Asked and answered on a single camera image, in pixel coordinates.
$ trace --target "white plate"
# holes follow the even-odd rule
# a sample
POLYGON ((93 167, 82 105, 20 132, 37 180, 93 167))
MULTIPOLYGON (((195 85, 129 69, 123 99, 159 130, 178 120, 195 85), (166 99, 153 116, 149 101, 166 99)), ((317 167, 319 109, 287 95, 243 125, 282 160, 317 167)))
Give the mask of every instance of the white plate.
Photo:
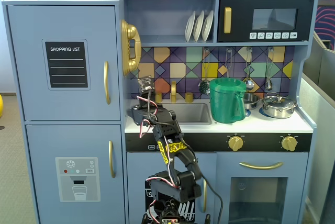
POLYGON ((203 37, 204 42, 207 41, 210 29, 211 29, 211 25, 213 23, 213 17, 214 17, 214 11, 212 10, 209 13, 209 15, 206 17, 204 26, 203 26, 203 31, 201 32, 201 36, 203 37))
POLYGON ((192 15, 189 17, 185 28, 185 39, 187 42, 189 41, 192 34, 194 20, 195 20, 195 11, 193 11, 192 15))
POLYGON ((201 11, 197 21, 195 22, 194 25, 194 30, 193 30, 193 37, 194 41, 198 41, 200 32, 201 32, 201 27, 203 26, 203 21, 204 21, 204 11, 201 11))

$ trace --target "spoon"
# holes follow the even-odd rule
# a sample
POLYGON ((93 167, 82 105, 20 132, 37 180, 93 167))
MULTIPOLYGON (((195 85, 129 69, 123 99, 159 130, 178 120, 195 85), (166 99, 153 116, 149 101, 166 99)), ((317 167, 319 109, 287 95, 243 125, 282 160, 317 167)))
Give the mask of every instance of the spoon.
POLYGON ((252 62, 252 48, 248 48, 247 59, 245 61, 245 65, 247 67, 247 79, 245 80, 245 84, 247 86, 247 90, 249 90, 249 91, 251 91, 255 87, 255 83, 250 79, 251 62, 252 62))
POLYGON ((268 52, 268 57, 266 59, 266 82, 265 82, 265 89, 268 91, 272 90, 272 82, 270 78, 270 70, 273 65, 273 57, 274 57, 274 49, 272 47, 269 48, 268 52), (268 66, 269 58, 270 58, 270 52, 272 53, 272 58, 271 58, 271 65, 268 66))
POLYGON ((227 77, 228 78, 229 78, 229 74, 230 74, 231 61, 232 61, 232 49, 227 48, 227 50, 226 50, 226 68, 227 68, 227 77), (229 67, 227 66, 228 53, 230 53, 230 65, 229 65, 229 67))
POLYGON ((205 64, 205 58, 204 58, 203 63, 204 63, 204 69, 205 69, 205 79, 199 83, 199 91, 201 94, 206 94, 209 96, 209 93, 210 93, 209 80, 207 80, 207 72, 209 68, 209 58, 210 58, 209 49, 204 50, 204 55, 205 55, 205 58, 208 58, 208 63, 207 65, 205 64))

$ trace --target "white countertop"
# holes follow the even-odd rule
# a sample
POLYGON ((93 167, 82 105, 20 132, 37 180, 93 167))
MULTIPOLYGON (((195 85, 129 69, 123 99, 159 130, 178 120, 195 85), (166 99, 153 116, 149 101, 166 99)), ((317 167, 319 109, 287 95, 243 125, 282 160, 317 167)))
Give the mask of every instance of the white countertop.
MULTIPOLYGON (((177 103, 185 103, 184 100, 177 101, 177 103)), ((193 103, 205 103, 208 105, 210 111, 209 99, 197 99, 193 103)), ((133 100, 131 105, 137 104, 137 100, 133 100)), ((251 115, 242 121, 237 121, 232 124, 221 124, 211 118, 211 125, 180 125, 182 132, 222 132, 222 133, 313 133, 313 128, 308 122, 302 118, 297 110, 294 111, 290 118, 276 119, 264 116, 259 113, 262 107, 259 102, 258 107, 251 111, 251 115)), ((125 133, 140 132, 140 127, 137 126, 133 119, 127 116, 125 125, 125 133)))

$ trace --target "oven window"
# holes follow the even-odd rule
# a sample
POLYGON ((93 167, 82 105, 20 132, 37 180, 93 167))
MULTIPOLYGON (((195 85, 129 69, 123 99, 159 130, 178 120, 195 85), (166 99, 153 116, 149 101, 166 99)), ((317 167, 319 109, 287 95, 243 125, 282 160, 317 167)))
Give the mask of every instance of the oven window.
POLYGON ((229 224, 281 224, 287 178, 231 178, 229 224))
POLYGON ((292 30, 295 28, 297 9, 254 9, 252 30, 292 30))

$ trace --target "gold telephone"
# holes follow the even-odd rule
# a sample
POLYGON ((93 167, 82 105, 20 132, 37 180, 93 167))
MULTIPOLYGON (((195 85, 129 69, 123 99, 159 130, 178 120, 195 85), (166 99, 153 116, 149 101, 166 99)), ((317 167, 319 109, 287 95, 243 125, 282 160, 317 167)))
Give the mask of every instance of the gold telephone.
POLYGON ((128 24, 125 20, 122 20, 121 22, 121 40, 122 40, 122 66, 124 76, 126 76, 131 71, 134 71, 138 68, 138 65, 141 60, 142 44, 137 28, 134 25, 128 24), (130 45, 129 45, 130 39, 135 40, 134 58, 130 58, 130 45))

